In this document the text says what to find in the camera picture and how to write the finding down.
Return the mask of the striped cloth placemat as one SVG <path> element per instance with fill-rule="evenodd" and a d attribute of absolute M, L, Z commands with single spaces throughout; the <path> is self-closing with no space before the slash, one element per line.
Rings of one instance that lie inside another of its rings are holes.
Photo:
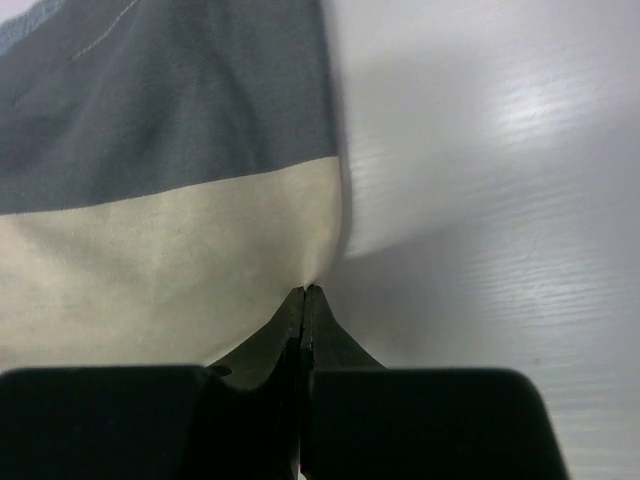
<path fill-rule="evenodd" d="M 1 367 L 212 362 L 331 264 L 318 1 L 40 1 L 1 25 Z"/>

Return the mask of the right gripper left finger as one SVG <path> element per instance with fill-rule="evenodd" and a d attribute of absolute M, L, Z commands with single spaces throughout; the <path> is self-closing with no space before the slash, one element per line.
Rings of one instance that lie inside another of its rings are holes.
<path fill-rule="evenodd" d="M 225 443 L 250 479 L 296 479 L 299 473 L 300 344 L 305 290 L 293 289 L 273 317 L 216 361 L 230 398 L 215 410 Z"/>

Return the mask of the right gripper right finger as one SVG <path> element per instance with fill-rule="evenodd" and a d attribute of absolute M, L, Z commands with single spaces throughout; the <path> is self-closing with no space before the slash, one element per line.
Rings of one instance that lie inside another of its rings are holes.
<path fill-rule="evenodd" d="M 337 322 L 324 290 L 315 284 L 305 290 L 299 360 L 299 471 L 306 479 L 315 479 L 313 375 L 319 371 L 377 371 L 385 367 Z"/>

